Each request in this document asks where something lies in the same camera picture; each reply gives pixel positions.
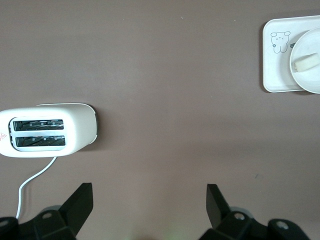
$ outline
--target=metal bolt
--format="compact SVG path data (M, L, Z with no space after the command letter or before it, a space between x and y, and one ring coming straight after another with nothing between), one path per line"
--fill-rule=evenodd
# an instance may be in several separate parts
M277 221L276 225L280 229L284 229L284 230L288 230L289 229L289 226L284 221Z
M236 214L234 214L234 217L237 219L237 220L245 220L245 216L240 213L240 212L237 212Z
M0 228L4 227L5 225L7 225L9 223L8 220L4 220L4 221L0 221Z
M48 218L51 218L51 216L52 216L51 212L47 212L42 216L42 219L48 219Z

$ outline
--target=white tray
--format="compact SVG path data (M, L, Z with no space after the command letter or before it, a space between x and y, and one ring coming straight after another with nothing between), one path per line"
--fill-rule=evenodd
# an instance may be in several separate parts
M290 72L294 44L307 31L320 27L320 15L273 19L262 33L263 86L271 93L303 91Z

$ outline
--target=power cord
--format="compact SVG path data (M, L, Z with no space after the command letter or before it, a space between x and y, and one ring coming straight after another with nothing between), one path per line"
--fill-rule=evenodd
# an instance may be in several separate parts
M21 204L22 204L22 189L24 188L24 186L30 182L32 179L35 179L36 177L38 177L39 175L43 174L46 170L48 170L48 168L51 167L52 164L54 164L54 162L56 161L57 159L57 156L55 156L51 162L44 168L42 169L41 171L39 171L38 173L36 173L35 175L33 175L32 177L29 177L27 180L25 180L21 186L19 187L19 202L18 202L18 210L16 212L16 219L19 218L20 216L20 212L21 212Z

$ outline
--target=table surface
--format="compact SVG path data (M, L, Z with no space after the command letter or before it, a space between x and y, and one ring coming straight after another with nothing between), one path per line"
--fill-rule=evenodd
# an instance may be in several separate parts
M79 240L197 240L206 186L320 235L320 96L269 93L262 31L314 0L0 0L0 110L87 103L96 142L24 191L21 222L93 184ZM0 216L49 158L0 156Z

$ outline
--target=white plate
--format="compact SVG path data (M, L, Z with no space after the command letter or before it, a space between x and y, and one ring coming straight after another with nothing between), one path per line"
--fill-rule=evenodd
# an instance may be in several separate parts
M290 55L298 39L317 27L320 27L320 15L273 19L264 26L262 33L263 86L267 91L279 93L303 90L291 74ZM272 36L273 33L279 36L287 35L287 38L283 39L286 39L282 43L283 48L280 49L279 44L273 42L277 40L277 36Z
M297 72L294 63L304 56L320 55L320 27L305 33L294 45L290 56L290 70L296 83L303 89L320 94L320 65Z

